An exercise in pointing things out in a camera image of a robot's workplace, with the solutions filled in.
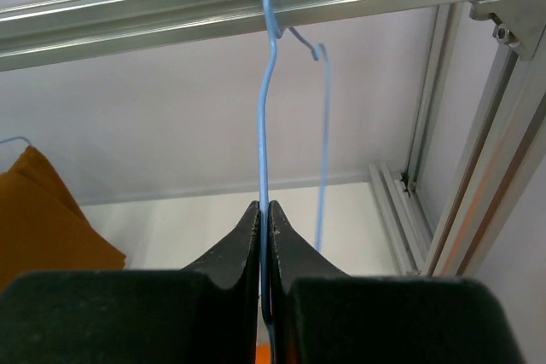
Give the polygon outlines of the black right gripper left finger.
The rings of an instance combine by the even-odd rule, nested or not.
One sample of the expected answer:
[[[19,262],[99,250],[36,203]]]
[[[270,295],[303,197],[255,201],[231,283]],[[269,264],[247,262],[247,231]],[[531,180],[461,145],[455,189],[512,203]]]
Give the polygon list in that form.
[[[4,363],[252,363],[257,202],[182,269],[38,271],[1,295]]]

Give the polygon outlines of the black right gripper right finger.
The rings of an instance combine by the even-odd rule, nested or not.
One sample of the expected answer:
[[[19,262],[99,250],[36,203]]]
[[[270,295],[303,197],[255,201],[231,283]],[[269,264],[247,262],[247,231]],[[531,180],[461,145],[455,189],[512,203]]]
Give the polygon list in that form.
[[[353,277],[269,211],[271,308],[278,363],[521,363],[504,311],[481,283]]]

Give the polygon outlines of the orange trousers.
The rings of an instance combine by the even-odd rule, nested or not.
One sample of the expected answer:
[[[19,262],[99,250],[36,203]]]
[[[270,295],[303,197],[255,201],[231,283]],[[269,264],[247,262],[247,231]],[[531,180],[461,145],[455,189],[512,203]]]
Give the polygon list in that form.
[[[271,348],[269,344],[257,344],[255,350],[256,364],[271,364]]]

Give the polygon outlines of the blue wire hanger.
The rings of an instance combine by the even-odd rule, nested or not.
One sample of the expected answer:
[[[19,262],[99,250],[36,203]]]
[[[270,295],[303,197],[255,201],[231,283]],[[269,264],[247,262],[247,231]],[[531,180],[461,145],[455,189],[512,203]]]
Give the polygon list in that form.
[[[277,21],[272,0],[260,0],[264,12],[264,23],[269,44],[269,58],[261,80],[257,103],[257,136],[258,136],[258,204],[260,212],[260,295],[262,297],[261,311],[266,328],[273,328],[271,272],[267,252],[270,244],[272,228],[269,227],[270,216],[270,184],[268,165],[268,134],[267,134],[267,102],[270,90],[270,82],[276,68],[278,56],[278,41],[285,32]],[[308,41],[297,28],[290,26],[287,29],[300,43],[311,53],[314,61],[320,61],[324,65],[325,90],[323,96],[322,116],[322,154],[320,187],[317,199],[317,219],[314,233],[314,248],[322,249],[323,223],[325,211],[326,179],[328,175],[328,146],[331,108],[331,65],[328,58],[326,45],[313,44]]]

